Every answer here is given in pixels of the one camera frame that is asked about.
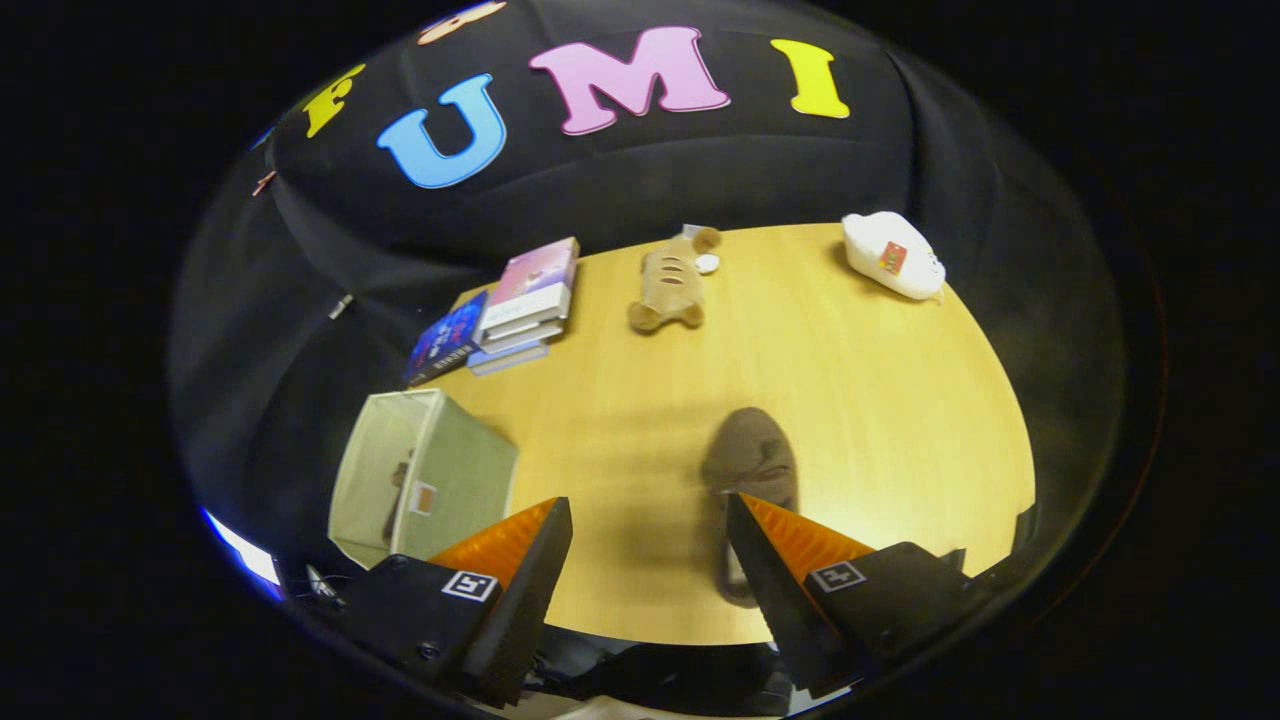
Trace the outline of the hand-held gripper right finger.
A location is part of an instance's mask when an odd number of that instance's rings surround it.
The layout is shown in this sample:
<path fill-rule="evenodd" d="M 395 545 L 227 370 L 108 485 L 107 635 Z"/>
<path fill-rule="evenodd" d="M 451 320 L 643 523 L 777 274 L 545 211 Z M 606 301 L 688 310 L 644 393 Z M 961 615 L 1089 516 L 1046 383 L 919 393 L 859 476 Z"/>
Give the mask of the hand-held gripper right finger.
<path fill-rule="evenodd" d="M 900 669 L 991 602 L 980 578 L 911 542 L 874 550 L 737 492 L 726 519 L 783 665 L 813 696 Z"/>

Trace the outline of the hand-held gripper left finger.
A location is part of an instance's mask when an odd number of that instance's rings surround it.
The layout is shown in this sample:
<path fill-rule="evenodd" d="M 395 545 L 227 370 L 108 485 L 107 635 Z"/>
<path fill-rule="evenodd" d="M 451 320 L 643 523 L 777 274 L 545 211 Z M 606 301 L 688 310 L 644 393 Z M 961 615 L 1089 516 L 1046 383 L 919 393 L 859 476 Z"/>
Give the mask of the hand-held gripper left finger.
<path fill-rule="evenodd" d="M 339 592 L 335 630 L 434 691 L 516 705 L 572 538 L 556 496 L 429 560 L 393 553 Z"/>

